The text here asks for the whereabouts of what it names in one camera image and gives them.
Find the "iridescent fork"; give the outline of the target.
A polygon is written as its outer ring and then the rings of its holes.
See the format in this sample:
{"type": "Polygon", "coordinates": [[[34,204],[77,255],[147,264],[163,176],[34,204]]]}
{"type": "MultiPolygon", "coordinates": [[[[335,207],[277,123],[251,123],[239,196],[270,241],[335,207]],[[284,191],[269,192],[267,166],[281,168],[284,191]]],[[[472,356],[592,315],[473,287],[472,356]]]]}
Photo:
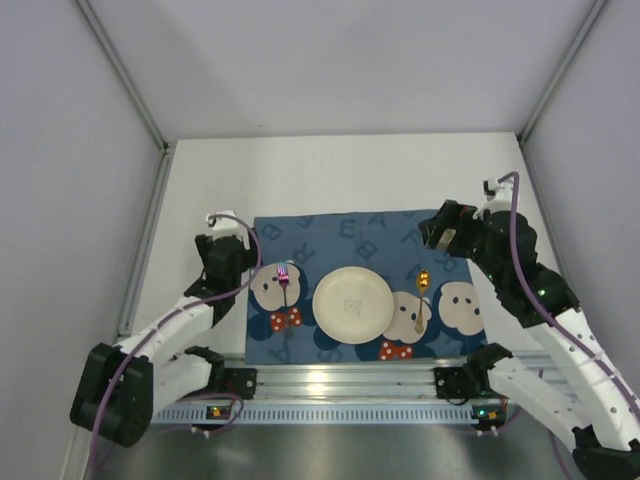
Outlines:
{"type": "MultiPolygon", "coordinates": [[[[279,262],[277,264],[277,277],[278,277],[278,283],[283,293],[284,307],[288,308],[287,289],[290,283],[290,275],[289,275],[288,265],[286,262],[279,262]]],[[[286,318],[285,318],[283,335],[284,335],[284,338],[287,340],[291,339],[293,336],[291,319],[289,318],[288,314],[286,314],[286,318]]]]}

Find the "blue cartoon bear placemat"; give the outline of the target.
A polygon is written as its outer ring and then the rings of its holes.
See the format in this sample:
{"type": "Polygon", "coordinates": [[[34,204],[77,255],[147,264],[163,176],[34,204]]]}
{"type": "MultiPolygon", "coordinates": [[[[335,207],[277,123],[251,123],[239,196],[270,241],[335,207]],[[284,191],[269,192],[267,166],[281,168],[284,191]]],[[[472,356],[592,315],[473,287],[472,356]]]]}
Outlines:
{"type": "Polygon", "coordinates": [[[248,294],[245,358],[262,365],[353,363],[466,356],[487,342],[467,261],[424,247],[418,224],[432,210],[258,217],[263,267],[248,294]],[[288,308],[277,264],[286,262],[288,308]],[[312,298],[328,273],[348,266],[380,275],[392,290],[391,325],[364,344],[339,343],[318,327],[312,298]],[[427,270],[425,331],[415,330],[416,277],[427,270]],[[293,336],[284,338],[286,314],[293,336]]]}

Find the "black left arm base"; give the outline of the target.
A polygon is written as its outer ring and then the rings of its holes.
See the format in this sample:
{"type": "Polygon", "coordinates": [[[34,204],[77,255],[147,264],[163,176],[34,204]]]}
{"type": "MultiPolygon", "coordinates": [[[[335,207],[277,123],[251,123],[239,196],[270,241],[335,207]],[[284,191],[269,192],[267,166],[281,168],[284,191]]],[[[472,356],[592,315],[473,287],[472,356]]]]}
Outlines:
{"type": "Polygon", "coordinates": [[[243,400],[251,400],[257,387],[257,370],[225,367],[212,373],[209,387],[214,393],[231,393],[243,400]]]}

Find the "gold spoon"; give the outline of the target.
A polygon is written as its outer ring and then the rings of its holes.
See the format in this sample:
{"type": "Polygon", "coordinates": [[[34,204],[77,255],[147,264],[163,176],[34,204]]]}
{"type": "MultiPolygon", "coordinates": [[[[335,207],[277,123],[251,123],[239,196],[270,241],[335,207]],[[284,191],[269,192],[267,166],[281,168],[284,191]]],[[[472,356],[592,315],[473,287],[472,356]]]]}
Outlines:
{"type": "Polygon", "coordinates": [[[415,324],[415,330],[418,334],[422,334],[425,331],[424,322],[424,300],[425,294],[431,284],[431,277],[427,270],[421,270],[416,277],[416,288],[419,293],[419,308],[417,314],[417,320],[415,324]]]}

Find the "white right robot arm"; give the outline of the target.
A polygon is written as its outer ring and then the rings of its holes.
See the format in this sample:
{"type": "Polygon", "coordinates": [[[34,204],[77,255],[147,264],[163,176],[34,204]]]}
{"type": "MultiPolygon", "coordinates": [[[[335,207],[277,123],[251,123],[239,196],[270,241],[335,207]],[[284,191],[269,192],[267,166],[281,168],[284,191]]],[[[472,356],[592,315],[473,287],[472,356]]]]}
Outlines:
{"type": "Polygon", "coordinates": [[[479,268],[500,305],[546,351],[574,395],[547,384],[496,342],[469,354],[463,366],[475,392],[519,404],[564,443],[585,478],[638,478],[637,398],[599,345],[567,282],[539,262],[538,236],[527,219],[448,200],[418,229],[426,248],[479,268]]]}

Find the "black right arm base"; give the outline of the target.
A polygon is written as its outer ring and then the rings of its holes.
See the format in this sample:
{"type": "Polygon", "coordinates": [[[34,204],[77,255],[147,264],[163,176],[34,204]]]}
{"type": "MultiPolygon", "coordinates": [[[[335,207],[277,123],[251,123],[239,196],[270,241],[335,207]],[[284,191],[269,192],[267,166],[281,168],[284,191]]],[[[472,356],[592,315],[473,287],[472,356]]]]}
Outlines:
{"type": "Polygon", "coordinates": [[[458,367],[437,367],[434,369],[436,396],[456,406],[471,400],[500,399],[507,397],[492,390],[488,373],[467,364],[458,367]]]}

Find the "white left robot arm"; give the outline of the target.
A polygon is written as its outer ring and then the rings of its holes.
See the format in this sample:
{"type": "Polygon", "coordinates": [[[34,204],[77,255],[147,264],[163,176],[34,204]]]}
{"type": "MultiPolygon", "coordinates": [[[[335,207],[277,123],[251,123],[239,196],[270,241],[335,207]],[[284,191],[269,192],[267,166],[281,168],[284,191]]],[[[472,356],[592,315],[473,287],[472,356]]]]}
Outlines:
{"type": "Polygon", "coordinates": [[[183,296],[137,334],[89,351],[71,404],[72,424],[131,447],[167,406],[203,389],[221,391],[223,356],[190,342],[230,312],[246,286],[243,274],[261,263],[261,249],[254,231],[247,242],[201,234],[195,244],[203,268],[183,296]]]}

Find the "cream round plate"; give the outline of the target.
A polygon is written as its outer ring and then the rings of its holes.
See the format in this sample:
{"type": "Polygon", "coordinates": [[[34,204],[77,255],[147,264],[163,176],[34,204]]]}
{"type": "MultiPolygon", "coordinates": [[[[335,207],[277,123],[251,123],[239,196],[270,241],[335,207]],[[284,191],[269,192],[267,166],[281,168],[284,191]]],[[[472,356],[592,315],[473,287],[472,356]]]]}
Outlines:
{"type": "Polygon", "coordinates": [[[391,324],[394,297],[380,275],[348,266],[328,273],[318,282],[312,310],[318,327],[330,339],[359,345],[376,339],[391,324]]]}

